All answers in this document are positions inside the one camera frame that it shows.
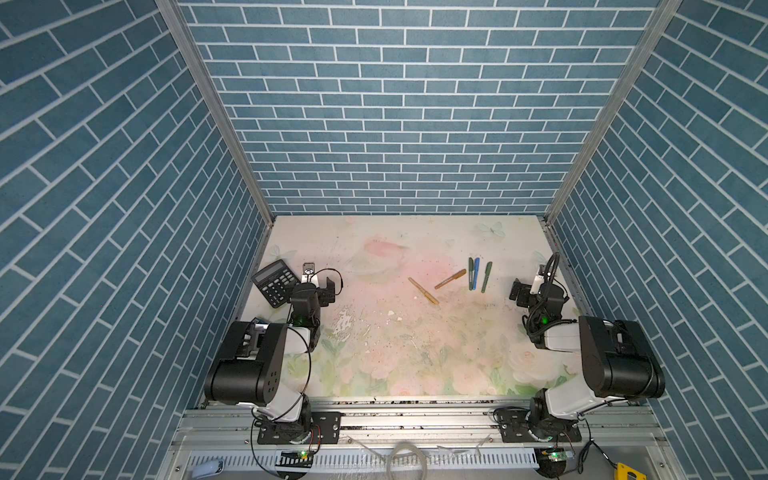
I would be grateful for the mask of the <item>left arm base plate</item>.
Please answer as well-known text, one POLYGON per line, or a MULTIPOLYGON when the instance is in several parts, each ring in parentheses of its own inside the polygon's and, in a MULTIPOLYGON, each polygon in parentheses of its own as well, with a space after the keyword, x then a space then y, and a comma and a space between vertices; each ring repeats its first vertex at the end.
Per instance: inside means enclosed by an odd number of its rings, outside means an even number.
POLYGON ((258 445, 289 445, 303 443, 313 433, 314 442, 321 446, 338 443, 342 414, 338 411, 319 411, 301 414, 292 422, 258 420, 254 436, 258 445))

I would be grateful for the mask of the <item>black desk calculator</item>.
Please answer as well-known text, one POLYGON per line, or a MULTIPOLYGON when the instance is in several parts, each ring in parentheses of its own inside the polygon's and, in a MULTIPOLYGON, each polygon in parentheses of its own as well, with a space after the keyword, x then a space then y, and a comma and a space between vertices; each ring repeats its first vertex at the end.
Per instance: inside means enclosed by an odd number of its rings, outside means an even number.
POLYGON ((272 308, 286 304, 294 287, 299 283, 296 274, 282 259, 258 270, 251 276, 251 281, 272 308))

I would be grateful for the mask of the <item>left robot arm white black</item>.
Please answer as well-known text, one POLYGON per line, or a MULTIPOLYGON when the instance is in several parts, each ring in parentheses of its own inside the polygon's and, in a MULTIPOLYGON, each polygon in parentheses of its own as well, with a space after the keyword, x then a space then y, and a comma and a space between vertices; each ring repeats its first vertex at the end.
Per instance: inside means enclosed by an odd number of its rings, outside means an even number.
POLYGON ((204 382, 209 401, 252 408, 266 425, 307 431, 311 407, 307 396, 281 383, 287 340, 293 334, 301 353, 311 354, 320 339, 321 309, 335 302, 332 279, 320 287, 312 280, 297 284, 285 323, 232 323, 204 382))

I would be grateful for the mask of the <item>blue pen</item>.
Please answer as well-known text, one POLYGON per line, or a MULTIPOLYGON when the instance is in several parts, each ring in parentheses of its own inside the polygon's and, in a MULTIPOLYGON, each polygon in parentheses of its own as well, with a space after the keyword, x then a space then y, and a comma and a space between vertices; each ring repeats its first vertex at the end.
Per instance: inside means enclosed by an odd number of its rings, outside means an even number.
POLYGON ((477 258, 474 258, 473 262, 474 263, 473 263, 473 276, 472 276, 472 290, 476 290, 481 260, 479 257, 477 257, 477 258))

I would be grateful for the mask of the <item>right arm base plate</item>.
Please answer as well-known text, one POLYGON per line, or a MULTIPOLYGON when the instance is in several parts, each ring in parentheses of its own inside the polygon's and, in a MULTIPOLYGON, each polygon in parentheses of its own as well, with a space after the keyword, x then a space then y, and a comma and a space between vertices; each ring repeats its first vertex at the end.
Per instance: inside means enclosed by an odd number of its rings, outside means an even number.
POLYGON ((575 420, 563 420, 550 416, 539 418, 520 407, 495 409, 491 417, 496 423, 503 443, 549 443, 582 440, 575 420))

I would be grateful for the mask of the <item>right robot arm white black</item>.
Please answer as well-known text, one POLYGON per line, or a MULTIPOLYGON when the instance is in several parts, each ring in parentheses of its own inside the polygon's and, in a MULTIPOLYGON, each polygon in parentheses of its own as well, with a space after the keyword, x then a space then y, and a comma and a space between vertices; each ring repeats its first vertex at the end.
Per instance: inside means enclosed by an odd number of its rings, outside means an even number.
POLYGON ((666 379, 639 323, 585 315, 565 319, 562 309, 569 297, 543 274, 531 284, 516 280, 510 299, 527 310, 523 326, 533 345, 575 353, 581 373, 540 389, 526 409, 497 409, 494 416, 505 443, 580 440, 578 423, 584 415, 613 403, 659 398, 665 393, 666 379))

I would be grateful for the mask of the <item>dark green capped pen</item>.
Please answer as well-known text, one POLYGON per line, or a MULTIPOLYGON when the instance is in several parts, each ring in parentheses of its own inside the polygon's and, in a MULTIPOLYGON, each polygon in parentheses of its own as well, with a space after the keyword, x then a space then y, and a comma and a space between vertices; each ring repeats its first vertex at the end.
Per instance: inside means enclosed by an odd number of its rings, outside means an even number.
POLYGON ((468 290, 472 291, 474 289, 474 278, 475 278, 475 258, 473 257, 468 258, 467 278, 468 278, 468 290))

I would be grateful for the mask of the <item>tan pen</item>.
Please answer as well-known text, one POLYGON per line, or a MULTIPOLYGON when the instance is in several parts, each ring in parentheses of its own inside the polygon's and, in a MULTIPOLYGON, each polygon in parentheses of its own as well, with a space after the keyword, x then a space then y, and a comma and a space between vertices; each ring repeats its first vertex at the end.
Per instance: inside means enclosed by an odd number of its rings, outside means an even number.
POLYGON ((433 305, 439 305, 439 300, 432 295, 426 288, 419 284, 414 278, 409 277, 408 281, 433 305))
POLYGON ((448 278, 446 278, 446 279, 442 280, 442 281, 441 281, 441 282, 439 282, 437 285, 435 285, 434 289, 435 289, 435 290, 441 289, 441 288, 443 288, 444 286, 448 285, 449 283, 451 283, 451 282, 453 282, 453 281, 455 281, 455 280, 458 280, 458 279, 462 278, 462 277, 463 277, 463 276, 465 276, 466 274, 467 274, 467 269, 462 269, 462 270, 459 270, 458 272, 455 272, 454 274, 452 274, 452 275, 451 275, 451 276, 449 276, 448 278))

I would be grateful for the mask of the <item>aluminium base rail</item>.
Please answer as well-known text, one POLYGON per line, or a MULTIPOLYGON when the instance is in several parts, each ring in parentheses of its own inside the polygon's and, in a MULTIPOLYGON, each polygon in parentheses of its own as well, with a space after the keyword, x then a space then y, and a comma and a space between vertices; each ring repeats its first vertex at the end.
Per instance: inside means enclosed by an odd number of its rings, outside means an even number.
MULTIPOLYGON (((400 441, 437 450, 445 467, 499 462, 510 449, 546 447, 529 432, 526 399, 516 398, 317 398, 313 420, 321 427, 320 454, 313 469, 374 467, 374 450, 400 441)), ((276 438, 264 440, 262 421, 246 407, 210 404, 184 412, 158 476, 179 479, 196 461, 221 458, 231 469, 262 471, 274 464, 276 438)), ((597 409, 561 435, 557 445, 575 448, 588 439, 619 461, 622 452, 637 454, 653 478, 683 476, 667 438, 651 408, 621 403, 597 409)))

